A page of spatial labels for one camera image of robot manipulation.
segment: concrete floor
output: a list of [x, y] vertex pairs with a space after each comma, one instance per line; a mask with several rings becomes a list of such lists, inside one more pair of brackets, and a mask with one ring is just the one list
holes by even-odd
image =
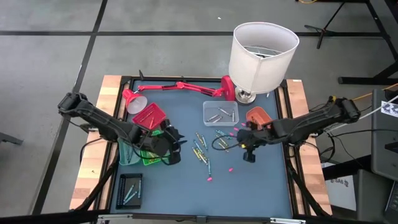
[[[398, 25], [385, 2], [371, 2], [398, 48]], [[101, 0], [0, 0], [0, 5], [0, 30], [91, 31]], [[304, 24], [324, 26], [337, 7], [294, 0], [109, 0], [99, 29], [231, 31], [243, 22], [266, 21], [304, 32]], [[377, 31], [364, 4], [345, 5], [330, 29]], [[0, 131], [24, 139], [22, 146], [0, 144], [0, 217], [29, 213], [60, 124], [56, 106], [72, 89], [88, 39], [0, 36]], [[137, 75], [139, 69], [145, 75], [220, 77], [228, 73], [231, 41], [231, 37], [97, 37], [81, 92], [96, 102], [103, 75]], [[286, 74], [303, 80], [309, 107], [329, 95], [353, 98], [379, 88], [339, 85], [336, 79], [371, 77], [394, 61], [386, 42], [378, 38], [327, 38], [320, 50], [316, 44], [316, 38], [300, 38]], [[369, 105], [370, 98], [358, 102], [361, 109]], [[336, 133], [369, 127], [370, 119], [365, 119]], [[361, 133], [341, 139], [359, 157], [370, 153], [368, 137], [370, 133]], [[43, 212], [68, 210], [85, 141], [83, 131], [69, 127]], [[320, 149], [330, 146], [324, 136], [317, 143]], [[343, 162], [350, 157], [337, 144], [333, 159]]]

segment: lamp base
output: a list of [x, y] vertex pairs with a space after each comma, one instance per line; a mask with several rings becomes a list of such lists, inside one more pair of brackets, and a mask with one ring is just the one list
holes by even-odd
[[247, 93], [241, 90], [239, 87], [235, 88], [235, 98], [239, 104], [250, 105], [256, 99], [256, 94]]

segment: white lamp shade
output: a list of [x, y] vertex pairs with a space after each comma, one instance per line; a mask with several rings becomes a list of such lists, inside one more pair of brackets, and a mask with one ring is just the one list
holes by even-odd
[[[237, 26], [229, 61], [232, 82], [247, 93], [275, 90], [284, 79], [299, 42], [294, 32], [275, 24], [248, 22]], [[250, 46], [265, 47], [279, 54], [260, 57], [246, 49]]]

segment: wooden table edge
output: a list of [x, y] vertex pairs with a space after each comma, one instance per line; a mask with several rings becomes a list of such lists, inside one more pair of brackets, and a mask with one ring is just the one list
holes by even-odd
[[[105, 75], [99, 91], [98, 100], [96, 106], [113, 115], [116, 100], [118, 98], [119, 87], [121, 85], [121, 75]], [[304, 87], [301, 80], [286, 80], [290, 104], [292, 108], [293, 117], [298, 117], [300, 115], [308, 113], [307, 100], [305, 98]], [[281, 99], [284, 97], [283, 91], [279, 88], [279, 93]], [[286, 105], [283, 100], [281, 100], [282, 113], [284, 117], [286, 115]], [[124, 113], [125, 101], [122, 99], [119, 108], [118, 118], [122, 118]], [[97, 132], [89, 133], [87, 141], [94, 140], [98, 138]], [[316, 144], [315, 140], [310, 138], [307, 140], [310, 143]], [[91, 145], [86, 146], [83, 153], [83, 160], [81, 162], [79, 173], [77, 175], [75, 188], [73, 191], [72, 199], [70, 202], [70, 209], [76, 208], [83, 203], [84, 199], [90, 194], [94, 189], [95, 185], [100, 179], [100, 172], [103, 165], [105, 157], [106, 141], [98, 141]], [[116, 151], [116, 144], [112, 145], [111, 156], [108, 160], [108, 165], [112, 161], [114, 153]], [[300, 148], [300, 157], [302, 161], [302, 168], [304, 173], [305, 185], [308, 190], [314, 196], [315, 200], [321, 205], [321, 207], [331, 214], [331, 207], [329, 203], [326, 183], [323, 178], [322, 167], [318, 157], [317, 149], [313, 146], [303, 145]], [[104, 186], [102, 191], [101, 201], [99, 202], [99, 208], [104, 209], [106, 205], [106, 199], [108, 197], [109, 191], [109, 181]], [[303, 203], [301, 193], [299, 188], [295, 184], [295, 194], [297, 198], [297, 205], [299, 214], [304, 214]]]

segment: blue table surface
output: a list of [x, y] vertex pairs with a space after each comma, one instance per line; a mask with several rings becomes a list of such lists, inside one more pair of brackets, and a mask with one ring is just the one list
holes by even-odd
[[[138, 85], [172, 85], [173, 82], [135, 81]], [[193, 83], [209, 88], [219, 88], [219, 83]], [[111, 202], [111, 213], [156, 213], [169, 215], [205, 215], [226, 217], [279, 217], [292, 218], [282, 145], [257, 148], [256, 162], [243, 160], [244, 150], [235, 147], [216, 151], [209, 147], [205, 154], [211, 161], [212, 182], [208, 182], [208, 168], [192, 151], [195, 132], [203, 134], [210, 145], [215, 130], [235, 133], [233, 127], [207, 127], [203, 123], [203, 102], [221, 101], [188, 90], [145, 91], [148, 104], [155, 102], [165, 111], [168, 119], [184, 140], [181, 162], [172, 166], [158, 162], [144, 166], [142, 161], [131, 166], [119, 166]], [[277, 119], [274, 93], [257, 95], [249, 106], [239, 105], [239, 123], [243, 128], [246, 112], [255, 106], [265, 109], [272, 119]], [[229, 145], [236, 140], [228, 140]], [[135, 210], [116, 210], [117, 186], [121, 174], [141, 173], [142, 206]]]

